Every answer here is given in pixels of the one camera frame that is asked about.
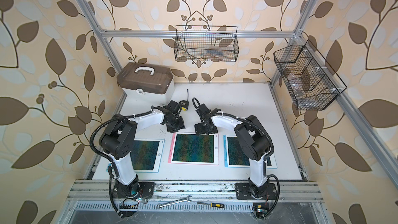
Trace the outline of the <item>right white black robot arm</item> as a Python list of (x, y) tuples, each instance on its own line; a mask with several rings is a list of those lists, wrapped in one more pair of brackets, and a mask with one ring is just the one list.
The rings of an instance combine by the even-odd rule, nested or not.
[(201, 121), (194, 125), (197, 135), (216, 134), (219, 128), (235, 132), (243, 153), (249, 159), (249, 184), (258, 192), (264, 191), (269, 185), (265, 162), (275, 148), (259, 119), (254, 115), (240, 118), (232, 114), (215, 113), (201, 117)]

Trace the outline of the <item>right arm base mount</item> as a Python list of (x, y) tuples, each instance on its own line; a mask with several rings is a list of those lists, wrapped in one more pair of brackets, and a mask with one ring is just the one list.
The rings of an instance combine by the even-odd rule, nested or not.
[(269, 179), (261, 187), (249, 181), (248, 183), (236, 183), (234, 185), (236, 198), (238, 200), (260, 200), (262, 203), (254, 204), (254, 216), (257, 219), (267, 219), (275, 209), (280, 198), (280, 181), (276, 178), (276, 183)]

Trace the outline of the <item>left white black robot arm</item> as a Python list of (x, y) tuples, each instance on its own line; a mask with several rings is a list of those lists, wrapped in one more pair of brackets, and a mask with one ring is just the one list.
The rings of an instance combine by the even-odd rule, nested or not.
[(183, 118), (177, 113), (148, 111), (141, 114), (123, 116), (114, 115), (99, 128), (105, 128), (99, 138), (103, 149), (102, 156), (110, 161), (111, 175), (119, 184), (134, 187), (138, 176), (131, 161), (133, 142), (138, 131), (152, 125), (164, 125), (169, 133), (176, 133), (185, 128)]

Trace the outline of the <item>pink writing tablet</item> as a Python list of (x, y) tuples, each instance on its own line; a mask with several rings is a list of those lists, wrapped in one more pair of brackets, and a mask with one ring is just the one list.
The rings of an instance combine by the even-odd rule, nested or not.
[(218, 134), (196, 135), (181, 132), (173, 134), (168, 163), (217, 166)]

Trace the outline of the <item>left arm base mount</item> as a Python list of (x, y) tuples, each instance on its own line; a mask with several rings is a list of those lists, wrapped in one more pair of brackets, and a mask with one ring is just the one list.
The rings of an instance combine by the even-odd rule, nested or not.
[(154, 182), (137, 182), (126, 186), (116, 180), (109, 184), (111, 205), (120, 218), (130, 217), (140, 205), (148, 203), (153, 196), (154, 187)]

